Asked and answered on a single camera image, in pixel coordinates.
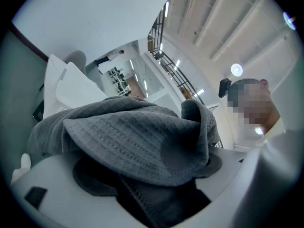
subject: gray towel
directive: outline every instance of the gray towel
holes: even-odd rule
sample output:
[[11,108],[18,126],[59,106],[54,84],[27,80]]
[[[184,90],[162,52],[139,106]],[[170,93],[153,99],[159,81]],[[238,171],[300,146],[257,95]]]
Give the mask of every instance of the gray towel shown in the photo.
[[172,110],[137,97],[110,97],[52,115],[34,128],[29,152],[83,150],[127,177],[179,186],[208,161],[208,146],[219,141],[212,112],[196,100]]

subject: ear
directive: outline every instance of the ear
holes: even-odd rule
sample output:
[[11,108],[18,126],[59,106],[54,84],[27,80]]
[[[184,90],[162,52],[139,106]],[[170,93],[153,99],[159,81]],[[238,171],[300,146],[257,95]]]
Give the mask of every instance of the ear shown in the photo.
[[264,86],[267,91],[269,91],[268,90],[268,86],[269,86],[268,81],[266,79],[261,79],[260,82],[261,82],[261,85]]

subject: ceiling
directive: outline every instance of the ceiling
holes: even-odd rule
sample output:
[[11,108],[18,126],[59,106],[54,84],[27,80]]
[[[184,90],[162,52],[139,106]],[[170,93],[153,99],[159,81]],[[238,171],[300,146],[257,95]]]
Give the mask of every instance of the ceiling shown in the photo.
[[[218,91],[219,77],[229,77],[233,82],[264,78],[272,91],[303,52],[297,32],[287,26],[283,11],[274,0],[169,0],[165,25],[165,30],[184,41],[184,48],[191,53],[185,53],[166,37],[163,51],[174,62],[180,60],[179,68],[185,74],[189,71],[187,78],[198,90],[213,87],[210,95]],[[202,56],[208,62],[197,60]],[[232,75],[230,68],[234,63],[243,67],[242,76]],[[202,75],[207,72],[206,64],[219,77]],[[218,101],[210,97],[210,102]],[[248,126],[238,128],[245,139],[242,144],[260,138]]]

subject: round ceiling lamp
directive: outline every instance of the round ceiling lamp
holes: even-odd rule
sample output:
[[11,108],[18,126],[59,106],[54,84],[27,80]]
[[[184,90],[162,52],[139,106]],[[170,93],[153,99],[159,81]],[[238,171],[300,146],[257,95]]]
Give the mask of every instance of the round ceiling lamp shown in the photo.
[[263,134],[262,129],[260,127],[256,127],[256,133],[259,135]]
[[243,68],[240,64],[235,63],[231,66],[231,72],[234,76],[240,77],[243,73]]
[[295,17],[291,18],[286,12],[283,13],[283,17],[289,28],[295,30],[295,25],[293,23],[295,21]]

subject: black earphone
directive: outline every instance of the black earphone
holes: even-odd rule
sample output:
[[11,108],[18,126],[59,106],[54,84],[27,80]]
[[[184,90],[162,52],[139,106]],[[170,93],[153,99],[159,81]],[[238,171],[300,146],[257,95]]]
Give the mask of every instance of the black earphone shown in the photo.
[[228,78],[224,78],[219,83],[219,90],[218,90],[218,96],[219,98],[223,98],[225,95],[228,94],[228,90],[231,86],[231,80]]

